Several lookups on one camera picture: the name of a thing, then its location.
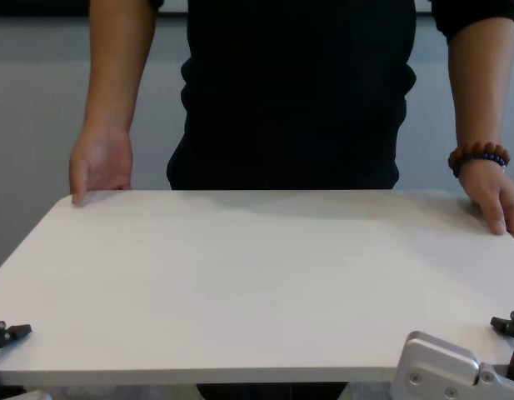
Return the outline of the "person's left hand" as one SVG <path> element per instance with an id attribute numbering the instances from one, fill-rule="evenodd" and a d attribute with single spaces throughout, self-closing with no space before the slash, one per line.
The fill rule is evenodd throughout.
<path id="1" fill-rule="evenodd" d="M 502 168 L 492 161 L 473 160 L 461 168 L 459 182 L 481 209 L 491 233 L 514 238 L 514 183 Z"/>

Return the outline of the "person's right hand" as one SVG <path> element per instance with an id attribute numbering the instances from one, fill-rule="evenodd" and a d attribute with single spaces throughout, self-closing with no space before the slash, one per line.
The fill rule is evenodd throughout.
<path id="1" fill-rule="evenodd" d="M 132 146 L 127 132 L 84 128 L 69 160 L 72 203 L 80 205 L 88 192 L 129 190 Z"/>

